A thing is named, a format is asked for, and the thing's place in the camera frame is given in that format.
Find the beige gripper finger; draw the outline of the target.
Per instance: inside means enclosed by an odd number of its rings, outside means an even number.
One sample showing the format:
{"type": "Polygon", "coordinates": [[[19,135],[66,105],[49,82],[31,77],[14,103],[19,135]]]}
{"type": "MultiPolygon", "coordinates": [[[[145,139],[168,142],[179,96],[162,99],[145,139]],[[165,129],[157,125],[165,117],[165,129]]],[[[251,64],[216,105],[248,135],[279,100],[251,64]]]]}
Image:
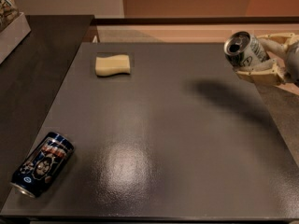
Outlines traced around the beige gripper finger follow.
{"type": "Polygon", "coordinates": [[[277,59],[234,69],[236,75],[247,82],[278,86],[290,82],[290,75],[277,59]]]}
{"type": "Polygon", "coordinates": [[[270,35],[258,35],[258,40],[267,52],[271,52],[285,60],[292,44],[296,42],[295,33],[275,33],[270,35]]]}

